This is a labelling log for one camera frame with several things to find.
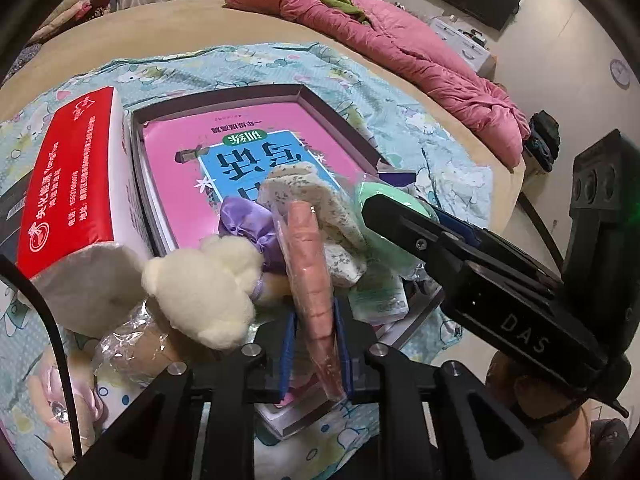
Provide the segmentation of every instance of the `purple satin bow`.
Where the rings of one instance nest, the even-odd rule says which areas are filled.
[[[262,270],[284,272],[285,264],[267,208],[240,196],[225,196],[220,206],[221,236],[243,236],[250,240],[264,256]]]

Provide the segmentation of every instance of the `beige mattress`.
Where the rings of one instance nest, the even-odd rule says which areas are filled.
[[[477,164],[494,172],[490,228],[501,233],[511,217],[524,162],[505,168],[474,134],[411,83],[350,48],[311,30],[272,16],[225,9],[224,0],[175,0],[121,10],[72,28],[42,47],[38,55],[0,89],[0,121],[14,116],[31,100],[72,76],[117,57],[139,58],[190,52],[218,44],[267,41],[318,41],[341,51],[376,75],[420,101],[465,147]]]

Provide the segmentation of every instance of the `clock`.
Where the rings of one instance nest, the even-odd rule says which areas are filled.
[[[631,85],[631,74],[624,61],[612,59],[611,63],[609,63],[609,69],[611,70],[613,81],[615,81],[620,88],[625,90],[629,88],[629,85]]]

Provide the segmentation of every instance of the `barcode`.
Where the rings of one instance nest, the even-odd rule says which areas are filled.
[[[13,215],[15,215],[18,211],[20,211],[20,209],[22,209],[24,207],[24,203],[27,202],[27,197],[23,196],[22,200],[20,200],[20,202],[18,202],[16,205],[14,205],[11,209],[9,209],[9,212],[6,215],[6,219],[8,220],[9,218],[11,218]]]

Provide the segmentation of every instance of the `pink quilt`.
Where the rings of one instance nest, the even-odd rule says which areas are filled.
[[[421,20],[382,0],[352,0],[372,27],[319,0],[225,0],[234,9],[280,16],[322,32],[414,83],[469,128],[508,168],[530,134],[524,114],[495,84]]]

